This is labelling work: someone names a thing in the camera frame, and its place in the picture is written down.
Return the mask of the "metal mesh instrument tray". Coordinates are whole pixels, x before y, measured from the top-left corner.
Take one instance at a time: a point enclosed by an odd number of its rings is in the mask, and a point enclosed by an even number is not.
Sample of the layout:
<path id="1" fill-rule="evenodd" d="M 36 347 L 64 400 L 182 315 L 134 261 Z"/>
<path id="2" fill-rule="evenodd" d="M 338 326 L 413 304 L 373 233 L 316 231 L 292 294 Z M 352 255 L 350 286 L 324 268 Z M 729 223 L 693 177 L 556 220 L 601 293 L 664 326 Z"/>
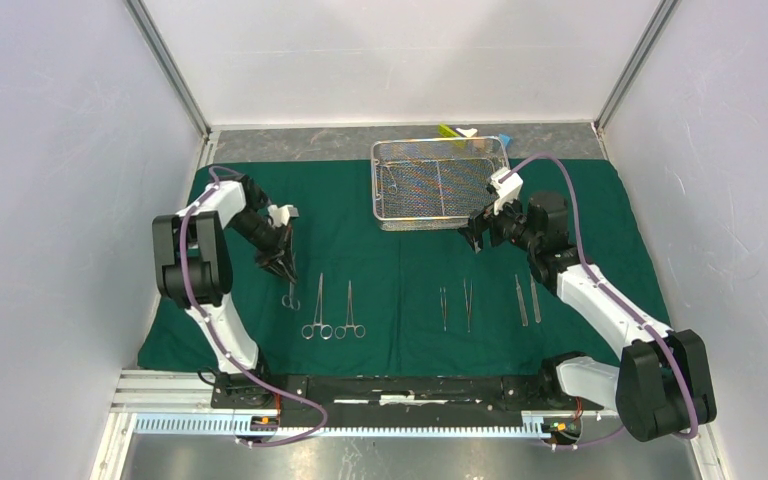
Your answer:
<path id="1" fill-rule="evenodd" d="M 372 211 L 384 231 L 456 230 L 490 204 L 489 177 L 509 165 L 498 137 L 379 141 L 371 147 Z M 390 165 L 398 194 L 384 190 Z"/>

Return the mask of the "pointed steel tweezers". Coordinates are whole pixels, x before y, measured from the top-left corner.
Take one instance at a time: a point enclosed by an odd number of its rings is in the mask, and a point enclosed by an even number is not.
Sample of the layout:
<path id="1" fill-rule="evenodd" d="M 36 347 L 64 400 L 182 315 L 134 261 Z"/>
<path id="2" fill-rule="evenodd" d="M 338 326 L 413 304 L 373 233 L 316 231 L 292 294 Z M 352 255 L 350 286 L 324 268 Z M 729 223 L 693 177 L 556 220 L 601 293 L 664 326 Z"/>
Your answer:
<path id="1" fill-rule="evenodd" d="M 465 304 L 466 331 L 472 332 L 472 307 L 473 307 L 473 284 L 466 278 L 463 279 L 463 294 Z"/>

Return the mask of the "steel forceps with ring handles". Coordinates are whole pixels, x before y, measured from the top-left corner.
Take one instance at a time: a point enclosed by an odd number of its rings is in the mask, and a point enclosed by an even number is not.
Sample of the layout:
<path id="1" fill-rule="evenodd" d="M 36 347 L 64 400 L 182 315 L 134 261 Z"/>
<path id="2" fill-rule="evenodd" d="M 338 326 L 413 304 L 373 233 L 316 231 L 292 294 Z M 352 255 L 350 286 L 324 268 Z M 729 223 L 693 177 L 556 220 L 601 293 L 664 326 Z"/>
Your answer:
<path id="1" fill-rule="evenodd" d="M 314 308 L 313 319 L 310 323 L 304 325 L 300 331 L 305 340 L 312 340 L 318 336 L 323 340 L 329 340 L 334 336 L 334 328 L 328 324 L 324 318 L 324 274 L 321 273 L 318 279 L 317 294 Z"/>

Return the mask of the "green surgical cloth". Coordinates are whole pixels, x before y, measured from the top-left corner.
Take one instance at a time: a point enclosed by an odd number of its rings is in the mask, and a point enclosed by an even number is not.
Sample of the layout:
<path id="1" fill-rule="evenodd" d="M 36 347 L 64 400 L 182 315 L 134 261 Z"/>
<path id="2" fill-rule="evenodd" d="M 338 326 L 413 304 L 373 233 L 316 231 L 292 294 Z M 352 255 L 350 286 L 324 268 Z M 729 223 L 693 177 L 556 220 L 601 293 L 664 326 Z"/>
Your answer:
<path id="1" fill-rule="evenodd" d="M 275 374 L 327 376 L 528 375 L 542 360 L 570 351 L 616 364 L 609 345 L 572 308 L 538 287 L 542 321 L 534 322 L 526 254 L 505 244 L 470 249 L 456 232 L 386 232 L 371 201 L 366 160 L 249 163 L 250 175 L 275 200 L 293 204 L 294 252 L 301 308 L 281 304 L 288 285 L 258 268 L 250 243 L 228 232 L 232 295 L 243 325 Z M 355 320 L 366 335 L 305 340 L 324 274 L 324 318 L 346 317 L 352 281 Z M 529 325 L 523 327 L 514 275 L 522 285 Z M 466 331 L 463 279 L 473 284 L 472 332 Z M 439 288 L 445 286 L 448 331 Z"/>

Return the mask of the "steel scalpel handle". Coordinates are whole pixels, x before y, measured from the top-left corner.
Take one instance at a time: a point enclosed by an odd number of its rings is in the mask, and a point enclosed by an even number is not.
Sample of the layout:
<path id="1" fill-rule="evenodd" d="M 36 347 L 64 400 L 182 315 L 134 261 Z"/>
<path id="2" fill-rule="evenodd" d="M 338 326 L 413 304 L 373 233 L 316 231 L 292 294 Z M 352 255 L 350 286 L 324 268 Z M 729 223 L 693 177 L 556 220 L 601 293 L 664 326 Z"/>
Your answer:
<path id="1" fill-rule="evenodd" d="M 540 309 L 540 303 L 539 303 L 538 283 L 533 276 L 530 276 L 529 279 L 530 279 L 530 294 L 532 299 L 534 322 L 536 324 L 540 324 L 542 321 L 542 317 L 541 317 L 541 309 Z"/>

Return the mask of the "blue small block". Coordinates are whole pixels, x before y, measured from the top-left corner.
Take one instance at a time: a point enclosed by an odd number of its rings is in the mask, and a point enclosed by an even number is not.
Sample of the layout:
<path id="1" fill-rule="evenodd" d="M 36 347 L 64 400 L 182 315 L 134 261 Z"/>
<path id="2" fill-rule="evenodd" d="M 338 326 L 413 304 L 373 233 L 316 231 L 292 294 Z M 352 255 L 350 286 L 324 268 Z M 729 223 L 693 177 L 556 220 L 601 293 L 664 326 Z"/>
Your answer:
<path id="1" fill-rule="evenodd" d="M 508 146 L 511 143 L 511 138 L 508 135 L 504 135 L 504 134 L 498 134 L 497 137 L 500 140 L 500 142 L 502 143 L 502 145 L 505 148 L 508 148 Z"/>

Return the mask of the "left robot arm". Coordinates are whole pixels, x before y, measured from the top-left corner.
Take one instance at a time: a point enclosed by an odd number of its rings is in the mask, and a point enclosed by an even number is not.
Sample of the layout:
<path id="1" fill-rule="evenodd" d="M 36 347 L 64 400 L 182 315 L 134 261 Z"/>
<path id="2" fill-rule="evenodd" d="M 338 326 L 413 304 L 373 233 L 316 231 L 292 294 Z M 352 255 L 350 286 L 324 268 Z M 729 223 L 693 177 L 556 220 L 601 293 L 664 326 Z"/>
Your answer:
<path id="1" fill-rule="evenodd" d="M 236 231 L 254 247 L 257 267 L 295 285 L 293 222 L 298 215 L 292 204 L 275 204 L 252 177 L 231 171 L 225 178 L 214 175 L 188 206 L 152 222 L 158 290 L 205 336 L 217 362 L 211 372 L 219 401 L 257 408 L 278 395 L 260 347 L 234 304 L 225 232 Z"/>

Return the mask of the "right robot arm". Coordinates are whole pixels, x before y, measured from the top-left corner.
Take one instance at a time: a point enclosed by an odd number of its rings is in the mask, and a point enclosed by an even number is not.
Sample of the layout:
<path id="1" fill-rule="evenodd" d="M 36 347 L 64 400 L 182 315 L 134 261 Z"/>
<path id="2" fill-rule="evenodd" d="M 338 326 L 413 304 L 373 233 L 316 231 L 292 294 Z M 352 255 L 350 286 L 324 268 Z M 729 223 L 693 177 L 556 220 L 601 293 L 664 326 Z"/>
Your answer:
<path id="1" fill-rule="evenodd" d="M 570 239 L 578 232 L 573 204 L 552 191 L 527 203 L 491 203 L 458 232 L 480 252 L 485 245 L 522 250 L 535 283 L 575 310 L 617 356 L 616 366 L 583 352 L 543 361 L 540 400 L 562 408 L 575 397 L 615 411 L 633 438 L 693 438 L 718 414 L 706 345 L 693 330 L 677 331 L 619 292 Z"/>

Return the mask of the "white small block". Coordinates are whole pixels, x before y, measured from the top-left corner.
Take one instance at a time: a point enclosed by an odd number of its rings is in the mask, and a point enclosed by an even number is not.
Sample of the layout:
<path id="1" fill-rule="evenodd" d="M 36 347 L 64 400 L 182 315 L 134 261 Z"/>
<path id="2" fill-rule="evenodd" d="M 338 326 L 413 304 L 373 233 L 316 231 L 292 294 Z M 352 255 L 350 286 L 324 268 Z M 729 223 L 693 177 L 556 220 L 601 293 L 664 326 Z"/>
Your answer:
<path id="1" fill-rule="evenodd" d="M 478 130 L 475 128 L 456 127 L 455 131 L 464 138 L 472 138 L 478 134 Z"/>

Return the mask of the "yellow-green lego brick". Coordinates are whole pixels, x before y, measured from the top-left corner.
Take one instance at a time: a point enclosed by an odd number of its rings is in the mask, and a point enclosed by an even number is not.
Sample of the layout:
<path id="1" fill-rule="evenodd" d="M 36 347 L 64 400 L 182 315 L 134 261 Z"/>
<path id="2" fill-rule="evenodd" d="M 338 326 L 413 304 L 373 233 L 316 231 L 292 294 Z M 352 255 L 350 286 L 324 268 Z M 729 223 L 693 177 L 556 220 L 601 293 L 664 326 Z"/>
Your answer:
<path id="1" fill-rule="evenodd" d="M 438 133 L 445 138 L 460 138 L 461 134 L 454 129 L 453 127 L 446 125 L 446 124 L 440 124 L 438 126 Z"/>

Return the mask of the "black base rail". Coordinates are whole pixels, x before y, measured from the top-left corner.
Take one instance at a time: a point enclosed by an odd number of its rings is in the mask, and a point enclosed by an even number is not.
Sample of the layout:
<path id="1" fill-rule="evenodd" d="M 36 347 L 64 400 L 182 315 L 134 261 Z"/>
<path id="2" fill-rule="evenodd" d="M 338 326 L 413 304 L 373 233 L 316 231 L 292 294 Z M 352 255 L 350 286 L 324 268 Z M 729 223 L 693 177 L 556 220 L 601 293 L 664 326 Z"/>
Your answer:
<path id="1" fill-rule="evenodd" d="M 576 439 L 608 411 L 538 375 L 334 377 L 219 374 L 210 406 L 239 414 L 243 436 Z"/>

